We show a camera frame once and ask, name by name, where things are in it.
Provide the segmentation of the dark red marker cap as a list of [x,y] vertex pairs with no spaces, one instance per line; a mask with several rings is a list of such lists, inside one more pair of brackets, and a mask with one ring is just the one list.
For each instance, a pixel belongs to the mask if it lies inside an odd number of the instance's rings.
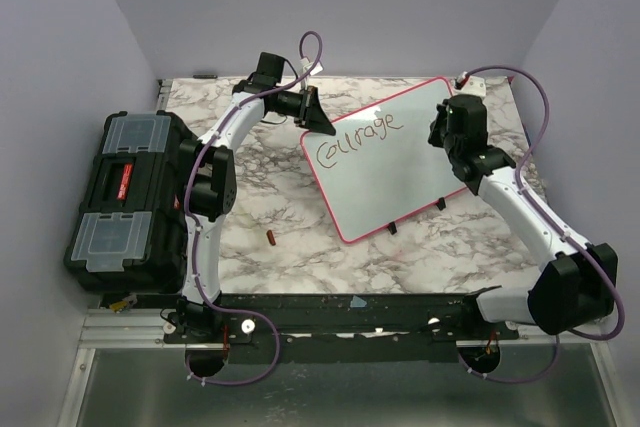
[[274,235],[273,231],[272,231],[272,230],[268,230],[268,231],[266,232],[266,235],[267,235],[267,238],[268,238],[269,244],[270,244],[271,246],[276,246],[277,244],[276,244],[275,235]]

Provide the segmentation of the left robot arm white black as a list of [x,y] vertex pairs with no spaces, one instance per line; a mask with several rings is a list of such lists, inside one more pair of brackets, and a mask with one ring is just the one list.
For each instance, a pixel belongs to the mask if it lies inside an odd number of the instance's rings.
[[222,227],[237,197],[235,152],[266,114],[294,119],[296,126],[333,136],[336,130],[324,113],[317,88],[307,82],[319,70],[321,55],[301,56],[301,75],[282,83],[287,60],[263,52],[256,70],[232,90],[228,108],[216,124],[182,152],[194,164],[187,174],[183,210],[187,225],[187,274],[169,322],[183,337],[201,342],[222,332],[226,309],[217,304]]

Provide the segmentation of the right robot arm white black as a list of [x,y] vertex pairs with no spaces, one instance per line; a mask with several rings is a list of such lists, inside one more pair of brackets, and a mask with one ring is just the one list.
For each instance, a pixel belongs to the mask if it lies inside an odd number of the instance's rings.
[[428,142],[444,150],[454,176],[506,221],[541,270],[531,287],[475,293],[475,305],[459,317],[467,336],[483,338],[507,321],[557,335],[613,312],[617,254],[571,229],[518,176],[515,161],[489,144],[481,98],[458,94],[438,104]]

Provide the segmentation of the whiteboard with pink frame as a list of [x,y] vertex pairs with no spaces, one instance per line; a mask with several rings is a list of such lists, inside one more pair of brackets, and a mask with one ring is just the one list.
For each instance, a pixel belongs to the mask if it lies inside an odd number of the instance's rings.
[[452,89],[419,83],[334,120],[335,135],[300,138],[339,238],[357,242],[465,190],[428,142],[436,106]]

